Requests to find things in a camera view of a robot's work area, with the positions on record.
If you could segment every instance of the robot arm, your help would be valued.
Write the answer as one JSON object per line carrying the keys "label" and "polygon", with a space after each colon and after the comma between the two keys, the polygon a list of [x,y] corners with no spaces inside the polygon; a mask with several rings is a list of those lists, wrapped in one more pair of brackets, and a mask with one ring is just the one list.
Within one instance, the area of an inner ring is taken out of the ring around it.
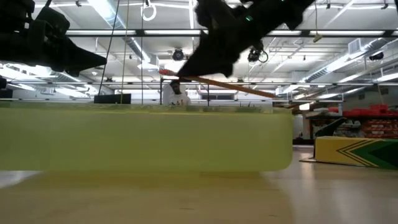
{"label": "robot arm", "polygon": [[304,10],[314,0],[257,0],[238,17],[221,0],[199,0],[218,23],[218,28],[200,37],[194,54],[178,72],[178,76],[232,74],[232,65],[242,51],[257,45],[270,31],[286,23],[295,29],[302,22]]}

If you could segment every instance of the hanging wire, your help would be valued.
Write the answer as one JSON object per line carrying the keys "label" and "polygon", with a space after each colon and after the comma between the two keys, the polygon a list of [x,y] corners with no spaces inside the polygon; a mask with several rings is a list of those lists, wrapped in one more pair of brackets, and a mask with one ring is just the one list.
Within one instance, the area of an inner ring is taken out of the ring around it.
{"label": "hanging wire", "polygon": [[398,0],[394,0],[394,3],[396,4],[396,9],[397,9],[397,12],[398,12]]}
{"label": "hanging wire", "polygon": [[314,2],[315,5],[315,33],[318,35],[318,7],[317,1]]}
{"label": "hanging wire", "polygon": [[120,0],[118,0],[118,6],[116,7],[116,13],[115,13],[115,16],[114,16],[114,21],[113,21],[113,26],[112,26],[111,40],[109,41],[108,50],[106,51],[106,64],[104,65],[104,70],[102,71],[101,84],[99,84],[98,96],[99,96],[100,93],[101,93],[102,84],[103,84],[103,82],[104,82],[104,76],[105,76],[106,65],[108,64],[109,52],[110,52],[111,46],[112,46],[114,28],[115,28],[115,26],[116,26],[116,20],[118,19],[119,5],[120,5]]}
{"label": "hanging wire", "polygon": [[[127,40],[127,30],[129,28],[129,13],[130,13],[130,0],[127,1],[127,22],[126,22],[126,35],[124,38]],[[126,66],[126,51],[127,41],[124,42],[124,56],[123,56],[123,71],[122,71],[122,91],[120,94],[120,103],[123,103],[123,88],[124,88],[124,67]]]}
{"label": "hanging wire", "polygon": [[[145,0],[142,0],[142,7],[145,6]],[[141,29],[144,28],[144,17],[141,17]],[[143,74],[143,69],[142,69],[142,64],[144,63],[144,60],[142,59],[142,45],[143,45],[144,37],[141,37],[141,105],[144,104],[144,74]]]}

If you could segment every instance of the wooden floor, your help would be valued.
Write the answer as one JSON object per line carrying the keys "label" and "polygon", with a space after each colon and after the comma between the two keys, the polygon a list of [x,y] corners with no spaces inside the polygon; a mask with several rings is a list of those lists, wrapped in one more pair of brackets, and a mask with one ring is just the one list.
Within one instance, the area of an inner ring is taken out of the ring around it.
{"label": "wooden floor", "polygon": [[0,172],[0,223],[398,222],[398,172],[309,155],[261,174]]}

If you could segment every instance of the white shirt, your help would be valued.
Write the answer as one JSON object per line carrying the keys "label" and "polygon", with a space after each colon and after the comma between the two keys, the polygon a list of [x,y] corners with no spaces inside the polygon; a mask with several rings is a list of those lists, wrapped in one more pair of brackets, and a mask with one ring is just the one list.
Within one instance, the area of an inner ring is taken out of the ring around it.
{"label": "white shirt", "polygon": [[173,94],[169,98],[169,105],[189,106],[191,105],[191,99],[185,94]]}
{"label": "white shirt", "polygon": [[191,99],[185,94],[185,85],[180,85],[180,95],[176,95],[169,84],[163,86],[162,103],[164,105],[191,105]]}

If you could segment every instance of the person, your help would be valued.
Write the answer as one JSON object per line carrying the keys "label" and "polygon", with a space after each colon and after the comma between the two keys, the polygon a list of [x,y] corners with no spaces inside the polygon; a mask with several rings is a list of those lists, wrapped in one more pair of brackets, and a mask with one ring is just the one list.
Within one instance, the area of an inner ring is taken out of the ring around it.
{"label": "person", "polygon": [[163,104],[175,106],[189,106],[191,99],[185,93],[185,86],[180,84],[180,80],[172,80],[164,85]]}

